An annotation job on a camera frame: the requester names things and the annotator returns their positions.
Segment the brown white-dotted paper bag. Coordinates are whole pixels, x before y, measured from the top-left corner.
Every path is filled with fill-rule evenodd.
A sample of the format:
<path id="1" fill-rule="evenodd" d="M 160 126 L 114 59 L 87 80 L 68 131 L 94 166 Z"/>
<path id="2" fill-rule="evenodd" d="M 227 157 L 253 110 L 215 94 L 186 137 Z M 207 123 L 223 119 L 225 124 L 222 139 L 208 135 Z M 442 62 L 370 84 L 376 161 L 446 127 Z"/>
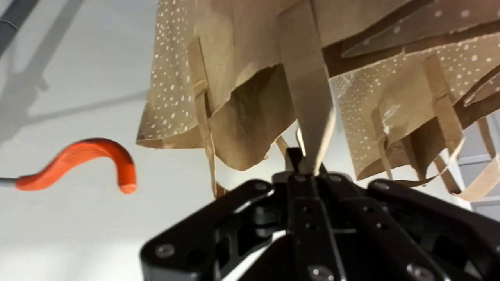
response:
<path id="1" fill-rule="evenodd" d="M 486 117 L 500 109 L 500 0 L 315 0 L 327 67 L 357 180 L 431 164 L 452 194 L 500 183 Z M 465 189 L 448 167 L 477 123 L 491 160 Z"/>
<path id="2" fill-rule="evenodd" d="M 298 121 L 305 172 L 316 173 L 334 128 L 323 49 L 373 27 L 411 0 L 159 0 L 150 89 L 136 142 L 204 149 L 245 171 Z"/>

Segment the orange coated metal hook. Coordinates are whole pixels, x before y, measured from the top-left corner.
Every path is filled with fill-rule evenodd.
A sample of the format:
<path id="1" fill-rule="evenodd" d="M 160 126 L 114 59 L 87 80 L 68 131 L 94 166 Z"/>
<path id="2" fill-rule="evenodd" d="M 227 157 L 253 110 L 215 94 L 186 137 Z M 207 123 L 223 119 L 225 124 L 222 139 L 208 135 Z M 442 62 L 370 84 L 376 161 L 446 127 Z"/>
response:
<path id="1" fill-rule="evenodd" d="M 67 172 L 85 162 L 109 158 L 116 168 L 116 181 L 120 191 L 132 194 L 137 189 L 136 167 L 130 153 L 119 143 L 105 138 L 90 138 L 66 146 L 41 171 L 17 178 L 0 177 L 0 187 L 21 191 L 38 191 L 52 186 Z"/>

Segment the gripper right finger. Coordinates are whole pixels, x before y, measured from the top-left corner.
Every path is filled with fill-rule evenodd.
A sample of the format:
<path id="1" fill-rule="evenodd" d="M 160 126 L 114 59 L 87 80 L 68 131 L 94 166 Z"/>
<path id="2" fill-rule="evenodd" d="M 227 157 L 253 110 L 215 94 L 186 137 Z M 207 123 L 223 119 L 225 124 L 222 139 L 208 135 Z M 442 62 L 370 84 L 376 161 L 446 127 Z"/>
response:
<path id="1" fill-rule="evenodd" d="M 388 266 L 389 281 L 500 281 L 500 222 L 390 180 L 363 189 L 332 173 L 318 184 Z"/>

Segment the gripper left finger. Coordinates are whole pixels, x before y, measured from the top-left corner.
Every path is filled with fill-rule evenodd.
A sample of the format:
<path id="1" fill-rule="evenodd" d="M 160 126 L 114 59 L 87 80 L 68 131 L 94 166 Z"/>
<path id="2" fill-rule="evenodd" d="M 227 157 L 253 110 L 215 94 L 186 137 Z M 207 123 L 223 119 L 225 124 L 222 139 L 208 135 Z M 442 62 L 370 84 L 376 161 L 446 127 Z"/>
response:
<path id="1" fill-rule="evenodd" d="M 262 248 L 240 281 L 345 281 L 319 182 L 299 173 L 302 159 L 289 148 L 271 183 L 248 180 L 149 240 L 144 281 L 221 281 Z"/>

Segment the grey metal rack frame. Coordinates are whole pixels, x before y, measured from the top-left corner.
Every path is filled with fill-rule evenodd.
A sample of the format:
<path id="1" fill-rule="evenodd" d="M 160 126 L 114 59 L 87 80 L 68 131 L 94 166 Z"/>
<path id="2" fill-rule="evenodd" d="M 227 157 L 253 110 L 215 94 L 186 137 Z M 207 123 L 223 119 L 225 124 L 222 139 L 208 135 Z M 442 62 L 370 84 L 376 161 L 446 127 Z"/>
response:
<path id="1" fill-rule="evenodd" d="M 497 153 L 500 155 L 500 110 L 487 117 L 491 138 Z M 479 127 L 476 123 L 469 126 L 465 132 L 465 143 L 459 155 L 459 167 L 464 183 L 468 186 L 490 162 Z M 485 197 L 472 203 L 473 209 L 500 222 L 500 184 Z"/>

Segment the grey metal pole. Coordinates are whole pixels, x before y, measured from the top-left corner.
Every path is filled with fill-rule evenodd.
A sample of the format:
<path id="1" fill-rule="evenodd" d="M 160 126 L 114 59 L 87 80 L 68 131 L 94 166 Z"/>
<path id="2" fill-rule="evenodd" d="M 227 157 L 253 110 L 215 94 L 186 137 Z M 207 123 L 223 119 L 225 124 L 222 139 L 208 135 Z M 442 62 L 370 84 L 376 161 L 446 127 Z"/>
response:
<path id="1" fill-rule="evenodd" d="M 0 15 L 0 58 L 40 0 L 12 0 Z"/>

